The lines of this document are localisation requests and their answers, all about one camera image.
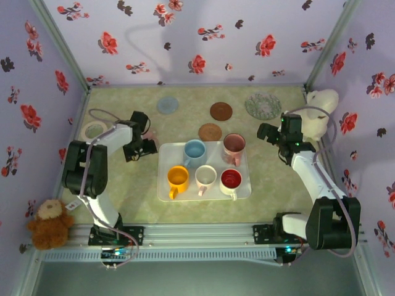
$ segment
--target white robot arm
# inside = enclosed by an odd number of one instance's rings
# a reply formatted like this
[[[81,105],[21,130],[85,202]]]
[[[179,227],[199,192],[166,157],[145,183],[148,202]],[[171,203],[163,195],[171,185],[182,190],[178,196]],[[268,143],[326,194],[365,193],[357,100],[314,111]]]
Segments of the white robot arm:
[[[257,132],[259,139],[267,137],[267,142],[279,147],[279,158],[298,173],[314,204],[309,216],[300,213],[277,214],[273,222],[275,232],[280,236],[287,233],[301,237],[315,250],[350,248],[354,233],[357,240],[360,203],[338,188],[315,157],[313,145],[303,142],[301,123],[299,115],[282,114],[281,129],[263,123]],[[333,212],[339,220],[333,219]]]
[[[119,236],[118,232],[109,227],[130,233],[124,228],[122,217],[114,208],[106,192],[107,159],[119,148],[123,148],[125,160],[136,161],[140,157],[157,153],[154,140],[143,139],[142,134],[149,121],[143,112],[133,112],[130,120],[119,120],[115,126],[100,135],[95,142],[72,141],[67,150],[62,175],[62,185],[93,213],[94,226],[91,228],[89,245],[122,245],[128,244],[127,237]],[[89,155],[89,167],[84,186],[84,194],[80,196],[81,184],[87,163],[88,147],[92,145]]]

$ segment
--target white mug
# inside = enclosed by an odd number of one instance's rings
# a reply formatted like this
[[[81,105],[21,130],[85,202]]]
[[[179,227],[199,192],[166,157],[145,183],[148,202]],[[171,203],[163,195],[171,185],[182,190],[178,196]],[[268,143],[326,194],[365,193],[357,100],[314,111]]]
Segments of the white mug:
[[[199,196],[202,196],[206,190],[210,189],[217,179],[215,168],[210,165],[202,165],[195,172],[195,180],[197,188],[199,188]]]
[[[221,192],[230,195],[233,200],[237,200],[237,190],[239,189],[243,178],[241,173],[234,168],[223,171],[220,178]]]

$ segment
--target floor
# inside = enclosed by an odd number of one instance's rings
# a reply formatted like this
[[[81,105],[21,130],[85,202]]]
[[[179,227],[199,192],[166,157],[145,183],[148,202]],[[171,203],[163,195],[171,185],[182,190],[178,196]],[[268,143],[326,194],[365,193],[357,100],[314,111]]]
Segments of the floor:
[[[34,296],[362,296],[353,257],[307,254],[294,266],[234,262],[43,263]]]
[[[256,138],[263,122],[248,115],[244,101],[256,92],[268,92],[279,98],[283,111],[304,105],[300,86],[281,87],[154,87],[93,89],[88,109],[108,110],[122,119],[129,119],[134,110],[149,116],[159,143],[186,142],[198,138],[199,127],[216,123],[223,136],[239,133],[246,139],[246,153],[252,194],[244,200],[198,202],[163,202],[157,197],[158,154],[142,157],[137,162],[124,160],[122,149],[109,157],[107,191],[111,202],[125,223],[232,223],[268,222],[278,212],[294,211],[309,214],[312,201],[300,177],[277,156],[277,147]],[[178,110],[162,115],[156,109],[158,100],[174,96]],[[227,121],[215,121],[210,106],[227,102],[233,115]],[[83,125],[93,121],[86,113]],[[279,126],[280,118],[266,121]],[[75,199],[64,191],[62,200]],[[72,212],[76,224],[90,224],[92,218],[84,206]]]

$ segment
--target brown teddy bear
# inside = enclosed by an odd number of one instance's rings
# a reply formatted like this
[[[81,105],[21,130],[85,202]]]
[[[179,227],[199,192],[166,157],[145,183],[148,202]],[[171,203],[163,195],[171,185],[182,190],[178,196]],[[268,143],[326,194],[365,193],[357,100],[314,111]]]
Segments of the brown teddy bear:
[[[68,216],[65,204],[60,200],[46,200],[37,210],[35,219],[27,224],[33,233],[33,245],[38,250],[63,246],[69,236],[74,218]]]

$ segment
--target brown coaster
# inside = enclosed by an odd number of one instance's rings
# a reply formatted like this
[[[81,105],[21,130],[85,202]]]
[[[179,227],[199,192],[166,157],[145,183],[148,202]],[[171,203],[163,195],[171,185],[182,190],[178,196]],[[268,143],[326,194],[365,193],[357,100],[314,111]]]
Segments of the brown coaster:
[[[210,108],[210,115],[212,116],[212,118],[218,121],[228,120],[229,118],[231,118],[232,113],[232,107],[224,102],[215,103]]]
[[[202,141],[219,141],[222,137],[222,130],[218,125],[206,123],[199,128],[199,137]]]

